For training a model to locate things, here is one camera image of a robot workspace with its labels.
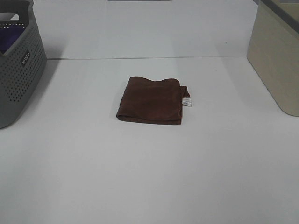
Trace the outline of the purple cloth in basket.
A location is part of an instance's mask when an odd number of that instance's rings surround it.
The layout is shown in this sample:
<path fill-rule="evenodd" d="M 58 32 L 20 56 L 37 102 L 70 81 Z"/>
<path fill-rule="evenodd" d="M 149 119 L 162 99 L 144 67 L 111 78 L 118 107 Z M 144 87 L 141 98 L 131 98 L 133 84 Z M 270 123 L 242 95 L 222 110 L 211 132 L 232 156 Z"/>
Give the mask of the purple cloth in basket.
<path fill-rule="evenodd" d="M 0 29 L 0 52 L 4 54 L 20 37 L 24 28 L 19 26 L 10 26 Z"/>

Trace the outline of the beige storage bin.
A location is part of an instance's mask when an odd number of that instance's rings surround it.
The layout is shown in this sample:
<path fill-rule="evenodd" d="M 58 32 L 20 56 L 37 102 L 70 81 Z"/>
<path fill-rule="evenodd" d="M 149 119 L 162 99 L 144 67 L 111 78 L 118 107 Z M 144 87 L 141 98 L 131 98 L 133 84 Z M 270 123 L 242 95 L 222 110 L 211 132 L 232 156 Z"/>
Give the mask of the beige storage bin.
<path fill-rule="evenodd" d="M 291 116 L 299 115 L 299 5 L 261 0 L 247 59 L 277 103 Z"/>

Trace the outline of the brown towel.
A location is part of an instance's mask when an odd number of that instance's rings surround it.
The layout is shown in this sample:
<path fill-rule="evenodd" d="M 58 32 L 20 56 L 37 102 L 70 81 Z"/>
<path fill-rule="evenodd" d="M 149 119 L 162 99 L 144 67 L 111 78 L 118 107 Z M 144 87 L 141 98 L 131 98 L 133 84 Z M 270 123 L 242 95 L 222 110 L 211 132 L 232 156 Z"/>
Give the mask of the brown towel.
<path fill-rule="evenodd" d="M 158 125 L 180 125 L 186 86 L 174 78 L 152 81 L 130 77 L 116 117 L 121 121 Z"/>

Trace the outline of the grey perforated laundry basket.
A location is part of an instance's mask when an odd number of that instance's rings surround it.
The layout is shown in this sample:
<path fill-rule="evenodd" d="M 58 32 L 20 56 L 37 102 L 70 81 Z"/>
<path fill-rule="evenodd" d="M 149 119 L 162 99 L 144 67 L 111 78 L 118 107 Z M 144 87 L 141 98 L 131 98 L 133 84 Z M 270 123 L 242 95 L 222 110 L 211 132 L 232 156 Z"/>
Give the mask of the grey perforated laundry basket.
<path fill-rule="evenodd" d="M 23 27 L 14 44 L 0 53 L 0 127 L 14 123 L 34 93 L 46 65 L 46 54 L 31 0 L 2 0 L 2 13 L 15 13 L 17 20 L 0 22 L 0 28 Z"/>

